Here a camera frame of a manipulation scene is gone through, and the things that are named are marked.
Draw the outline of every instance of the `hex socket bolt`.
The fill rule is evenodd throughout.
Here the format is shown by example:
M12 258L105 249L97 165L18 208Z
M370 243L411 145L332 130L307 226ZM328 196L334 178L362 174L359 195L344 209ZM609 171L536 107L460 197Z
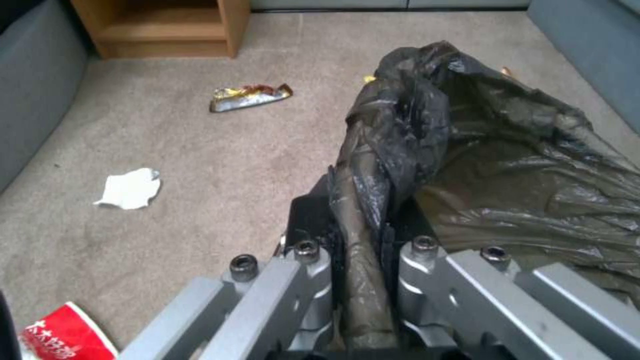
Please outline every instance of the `hex socket bolt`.
M438 243L430 236L418 235L411 241L411 252L420 259L434 259L438 255Z
M293 247L296 260L303 264L315 263L320 257L320 246L314 240L298 241Z
M480 256L501 272L505 272L511 262L511 255L499 246L481 248Z
M229 263L229 271L235 281L251 281L258 275L258 261L251 254L238 255Z

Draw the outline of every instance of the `wooden cabinet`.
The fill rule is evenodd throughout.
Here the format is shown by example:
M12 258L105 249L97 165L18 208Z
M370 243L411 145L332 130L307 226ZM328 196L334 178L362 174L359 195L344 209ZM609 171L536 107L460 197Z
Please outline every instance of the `wooden cabinet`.
M72 0L103 58L237 54L249 0Z

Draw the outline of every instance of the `black garbage bag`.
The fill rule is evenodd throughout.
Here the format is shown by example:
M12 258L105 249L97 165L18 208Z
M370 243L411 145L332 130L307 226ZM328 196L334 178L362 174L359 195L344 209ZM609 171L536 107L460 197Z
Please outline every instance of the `black garbage bag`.
M583 112L447 42L396 49L375 77L329 173L348 345L396 341L381 243L411 196L449 252L500 245L524 269L562 261L640 305L640 170Z

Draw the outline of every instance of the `gray carpet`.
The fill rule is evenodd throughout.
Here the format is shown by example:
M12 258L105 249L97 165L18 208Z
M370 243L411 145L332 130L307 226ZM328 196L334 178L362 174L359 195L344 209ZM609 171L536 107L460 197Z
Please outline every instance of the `gray carpet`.
M380 58L448 40L582 108L635 163L640 140L525 13L252 15L235 60L92 61L73 107L0 196L0 286L23 327L73 300L122 348L193 277L267 259L290 200L333 163ZM208 112L218 86L288 82L294 97ZM143 210L97 208L109 174L163 186Z

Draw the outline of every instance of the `white paper scrap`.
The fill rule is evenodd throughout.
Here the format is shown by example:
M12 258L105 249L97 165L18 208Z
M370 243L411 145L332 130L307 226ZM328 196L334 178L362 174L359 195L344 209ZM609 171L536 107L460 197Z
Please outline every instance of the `white paper scrap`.
M149 206L149 199L158 194L160 173L151 168L139 168L124 175L109 175L102 199L94 205L114 205L125 210Z

